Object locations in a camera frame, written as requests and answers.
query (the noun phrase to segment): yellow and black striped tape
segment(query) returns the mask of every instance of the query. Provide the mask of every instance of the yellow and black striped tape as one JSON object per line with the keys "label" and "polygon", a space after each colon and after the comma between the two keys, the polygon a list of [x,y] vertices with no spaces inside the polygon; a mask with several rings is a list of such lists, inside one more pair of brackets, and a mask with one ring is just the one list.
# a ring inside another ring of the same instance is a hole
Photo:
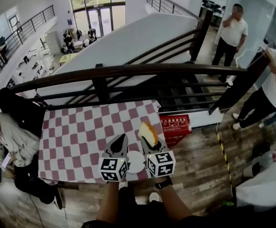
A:
{"label": "yellow and black striped tape", "polygon": [[225,163],[227,164],[227,167],[228,167],[228,173],[229,173],[229,179],[230,179],[230,186],[231,186],[231,193],[232,193],[232,197],[234,199],[234,196],[233,196],[233,188],[232,188],[232,175],[231,175],[231,171],[230,171],[230,163],[228,161],[228,157],[227,157],[227,154],[224,150],[224,147],[223,147],[223,143],[221,141],[221,138],[219,136],[219,133],[217,133],[217,139],[219,141],[219,144],[220,144],[220,147],[221,147],[221,151],[222,151],[222,154],[223,154],[223,157],[224,157],[224,160],[225,160]]}

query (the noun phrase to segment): black watch strap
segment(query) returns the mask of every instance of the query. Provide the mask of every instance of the black watch strap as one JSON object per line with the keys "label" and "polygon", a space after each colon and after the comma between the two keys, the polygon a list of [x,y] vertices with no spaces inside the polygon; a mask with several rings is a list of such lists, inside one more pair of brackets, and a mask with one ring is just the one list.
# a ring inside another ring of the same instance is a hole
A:
{"label": "black watch strap", "polygon": [[167,187],[168,185],[172,185],[172,180],[169,176],[166,176],[166,180],[161,183],[155,183],[155,187],[157,189],[162,189]]}

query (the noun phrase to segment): white marker cube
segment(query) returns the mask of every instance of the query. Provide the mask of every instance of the white marker cube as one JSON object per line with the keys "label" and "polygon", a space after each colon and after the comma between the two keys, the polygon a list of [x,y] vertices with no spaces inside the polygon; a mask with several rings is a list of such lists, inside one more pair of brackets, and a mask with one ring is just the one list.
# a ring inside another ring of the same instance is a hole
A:
{"label": "white marker cube", "polygon": [[147,155],[147,168],[155,177],[170,176],[175,171],[173,151]]}
{"label": "white marker cube", "polygon": [[126,158],[99,158],[98,167],[104,181],[122,181],[128,171]]}

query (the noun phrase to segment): yellow table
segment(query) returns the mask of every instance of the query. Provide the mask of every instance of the yellow table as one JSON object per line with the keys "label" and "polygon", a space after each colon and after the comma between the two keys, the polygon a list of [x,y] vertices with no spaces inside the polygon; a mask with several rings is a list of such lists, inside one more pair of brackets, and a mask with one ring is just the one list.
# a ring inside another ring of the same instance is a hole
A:
{"label": "yellow table", "polygon": [[72,53],[72,54],[68,54],[68,55],[63,55],[60,58],[60,66],[62,66],[62,64],[67,63],[68,61],[72,60],[73,58],[75,58],[78,55],[78,53]]}

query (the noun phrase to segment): cardboard box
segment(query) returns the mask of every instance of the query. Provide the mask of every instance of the cardboard box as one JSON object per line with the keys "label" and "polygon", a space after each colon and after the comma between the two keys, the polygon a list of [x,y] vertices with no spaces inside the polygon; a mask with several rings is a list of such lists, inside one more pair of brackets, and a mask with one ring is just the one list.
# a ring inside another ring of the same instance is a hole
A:
{"label": "cardboard box", "polygon": [[169,148],[177,145],[186,135],[192,133],[189,115],[160,115],[160,121]]}

